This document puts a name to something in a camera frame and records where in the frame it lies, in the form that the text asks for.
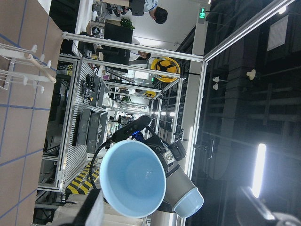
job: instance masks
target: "black cable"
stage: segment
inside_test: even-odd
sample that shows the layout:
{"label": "black cable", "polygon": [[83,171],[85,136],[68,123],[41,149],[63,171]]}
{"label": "black cable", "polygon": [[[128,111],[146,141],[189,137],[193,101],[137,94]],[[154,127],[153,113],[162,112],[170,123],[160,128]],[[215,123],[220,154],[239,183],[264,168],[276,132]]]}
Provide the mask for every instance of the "black cable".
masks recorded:
{"label": "black cable", "polygon": [[93,164],[95,162],[95,159],[98,155],[98,153],[100,152],[100,150],[107,146],[107,145],[110,145],[112,143],[112,140],[111,139],[108,139],[106,142],[102,143],[102,145],[100,145],[100,147],[97,149],[97,151],[95,152],[92,160],[91,160],[91,163],[90,163],[90,168],[89,168],[89,177],[90,177],[90,181],[91,181],[91,184],[93,186],[93,189],[96,189],[96,185],[94,183],[94,180],[93,180]]}

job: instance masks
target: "green plant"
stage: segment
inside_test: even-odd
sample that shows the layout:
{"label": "green plant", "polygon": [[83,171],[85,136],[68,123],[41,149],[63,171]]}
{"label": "green plant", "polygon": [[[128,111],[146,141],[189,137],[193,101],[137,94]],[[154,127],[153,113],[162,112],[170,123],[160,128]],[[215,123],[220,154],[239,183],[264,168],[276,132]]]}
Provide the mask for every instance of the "green plant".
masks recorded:
{"label": "green plant", "polygon": [[135,27],[133,26],[133,22],[129,19],[122,18],[121,21],[120,21],[120,25],[122,27],[128,27],[131,30],[135,29]]}

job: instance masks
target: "light blue cap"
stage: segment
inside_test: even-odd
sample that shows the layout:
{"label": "light blue cap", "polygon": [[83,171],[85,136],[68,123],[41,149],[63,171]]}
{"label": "light blue cap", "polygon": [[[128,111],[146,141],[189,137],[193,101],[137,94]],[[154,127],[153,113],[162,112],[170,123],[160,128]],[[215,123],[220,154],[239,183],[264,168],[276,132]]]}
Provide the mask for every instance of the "light blue cap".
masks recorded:
{"label": "light blue cap", "polygon": [[204,203],[204,198],[195,187],[187,192],[175,205],[174,211],[181,218],[188,218],[195,214]]}

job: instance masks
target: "computer monitor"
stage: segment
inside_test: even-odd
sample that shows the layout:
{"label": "computer monitor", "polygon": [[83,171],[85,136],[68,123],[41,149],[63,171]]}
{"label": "computer monitor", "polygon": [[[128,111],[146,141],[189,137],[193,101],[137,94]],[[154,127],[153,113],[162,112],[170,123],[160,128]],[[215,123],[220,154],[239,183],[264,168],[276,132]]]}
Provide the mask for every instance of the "computer monitor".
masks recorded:
{"label": "computer monitor", "polygon": [[[117,26],[110,23],[105,23],[104,26],[104,38],[110,39],[113,41],[120,41],[125,43],[132,43],[132,36],[133,30]],[[116,64],[123,64],[128,65],[130,59],[131,51],[124,48],[115,48],[115,47],[108,47],[102,46],[105,51],[103,52],[103,60],[106,62],[116,63]],[[110,67],[113,70],[118,70],[127,73],[127,70]]]}

